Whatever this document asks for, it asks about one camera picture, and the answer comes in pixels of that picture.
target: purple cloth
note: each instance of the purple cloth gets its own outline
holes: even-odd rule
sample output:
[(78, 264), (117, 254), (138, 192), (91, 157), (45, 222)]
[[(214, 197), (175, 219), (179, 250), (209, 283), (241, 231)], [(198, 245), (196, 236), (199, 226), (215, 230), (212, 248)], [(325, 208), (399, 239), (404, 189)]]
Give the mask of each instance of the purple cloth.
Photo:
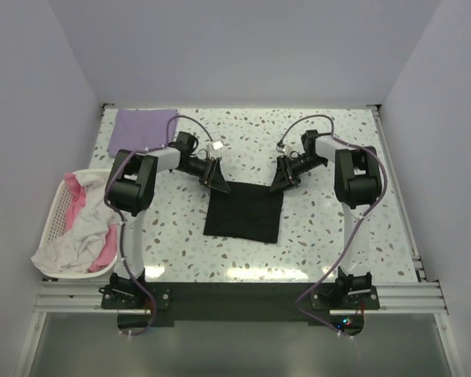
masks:
[[(115, 157), (120, 149), (144, 151), (166, 143), (167, 121), (178, 115), (178, 110), (119, 109), (108, 143), (108, 154)], [(178, 119), (171, 122), (169, 141), (173, 140)]]

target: black cloth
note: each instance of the black cloth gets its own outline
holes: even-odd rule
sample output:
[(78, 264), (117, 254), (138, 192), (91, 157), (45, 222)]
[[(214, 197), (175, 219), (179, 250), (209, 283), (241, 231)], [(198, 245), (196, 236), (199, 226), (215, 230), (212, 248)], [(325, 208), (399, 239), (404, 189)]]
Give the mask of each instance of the black cloth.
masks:
[(205, 236), (244, 238), (277, 243), (283, 193), (267, 186), (228, 182), (229, 194), (211, 190)]

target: speckled white tabletop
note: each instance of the speckled white tabletop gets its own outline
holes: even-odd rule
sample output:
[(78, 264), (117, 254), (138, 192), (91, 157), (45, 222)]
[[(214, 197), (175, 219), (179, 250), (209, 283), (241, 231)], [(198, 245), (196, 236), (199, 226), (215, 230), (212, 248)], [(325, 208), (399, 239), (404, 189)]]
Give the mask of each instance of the speckled white tabletop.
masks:
[[(276, 142), (304, 115), (335, 118), (335, 133), (346, 141), (373, 145), (385, 162), (370, 110), (195, 109), (180, 108), (198, 119), (213, 138), (225, 143), (221, 169), (227, 181), (270, 185), (276, 172)], [(116, 109), (107, 109), (90, 168), (111, 168), (107, 147)], [(325, 119), (296, 126), (287, 142), (301, 150), (307, 129), (327, 132)], [(194, 123), (180, 119), (177, 131), (207, 142)], [(333, 164), (305, 174), (299, 188), (284, 194), (277, 244), (204, 236), (210, 191), (197, 178), (174, 171), (158, 174), (155, 196), (145, 218), (143, 253), (147, 280), (171, 282), (314, 282), (341, 253), (343, 215), (334, 194)], [(411, 245), (403, 227), (393, 187), (371, 218), (370, 262), (375, 283), (416, 282)]]

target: black clamp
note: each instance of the black clamp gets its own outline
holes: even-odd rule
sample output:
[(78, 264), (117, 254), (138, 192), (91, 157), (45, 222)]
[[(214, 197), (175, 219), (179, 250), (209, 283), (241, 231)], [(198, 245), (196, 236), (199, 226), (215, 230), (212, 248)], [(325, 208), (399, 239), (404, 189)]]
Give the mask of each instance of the black clamp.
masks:
[[(375, 155), (374, 147), (366, 147)], [(335, 195), (351, 209), (373, 204), (382, 192), (382, 180), (377, 160), (361, 149), (342, 149), (335, 152)]]
[(178, 133), (176, 140), (169, 144), (181, 153), (177, 170), (198, 177), (199, 183), (203, 186), (229, 193), (230, 188), (221, 173), (220, 159), (200, 159), (192, 156), (198, 144), (197, 138), (186, 132)]
[[(137, 279), (142, 285), (144, 284), (144, 274)], [(119, 277), (116, 273), (110, 276), (110, 284), (98, 291), (103, 295), (101, 303), (103, 309), (121, 309), (122, 306), (128, 309), (141, 309), (146, 302), (146, 296), (132, 280)]]
[(347, 275), (342, 268), (339, 268), (334, 284), (338, 296), (367, 293), (371, 289), (371, 273), (364, 276)]
[(316, 154), (316, 139), (329, 134), (319, 134), (317, 130), (307, 130), (301, 135), (304, 153), (295, 158), (279, 156), (277, 158), (276, 175), (269, 191), (280, 192), (300, 184), (300, 174), (319, 165), (327, 166), (328, 160)]

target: black joint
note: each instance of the black joint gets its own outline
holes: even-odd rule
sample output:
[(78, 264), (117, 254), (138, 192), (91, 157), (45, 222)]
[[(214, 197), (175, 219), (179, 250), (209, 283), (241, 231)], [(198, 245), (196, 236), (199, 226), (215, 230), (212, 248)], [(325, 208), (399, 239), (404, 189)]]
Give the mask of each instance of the black joint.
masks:
[[(117, 153), (108, 182), (114, 177), (129, 154), (130, 151), (124, 149)], [(157, 163), (157, 157), (134, 155), (124, 167), (122, 175), (115, 180), (110, 188), (108, 200), (111, 205), (125, 212), (130, 212), (133, 216), (148, 209), (154, 197)], [(126, 176), (136, 176), (136, 179), (126, 178)]]
[(200, 159), (191, 156), (198, 144), (197, 137), (186, 132), (180, 132), (176, 140), (170, 143), (170, 147), (181, 153), (180, 165), (177, 170), (197, 177), (201, 185), (210, 189), (230, 192), (221, 173), (220, 159)]
[(345, 296), (352, 292), (369, 291), (371, 289), (371, 273), (363, 276), (346, 275), (338, 269), (338, 278), (335, 280), (338, 296)]
[[(374, 147), (367, 147), (375, 155)], [(382, 192), (377, 160), (361, 149), (335, 152), (335, 195), (350, 208), (373, 204)]]
[(306, 173), (319, 165), (326, 166), (328, 160), (316, 154), (316, 139), (323, 136), (317, 130), (307, 130), (301, 135), (304, 153), (291, 159), (288, 156), (279, 156), (276, 160), (277, 168), (270, 192), (280, 192), (298, 186), (301, 182), (300, 174)]
[[(144, 273), (137, 280), (144, 284)], [(142, 308), (146, 302), (146, 295), (140, 291), (137, 285), (130, 279), (125, 279), (112, 273), (110, 284), (98, 291), (104, 296), (101, 307), (113, 309), (115, 305), (123, 304), (130, 309)]]

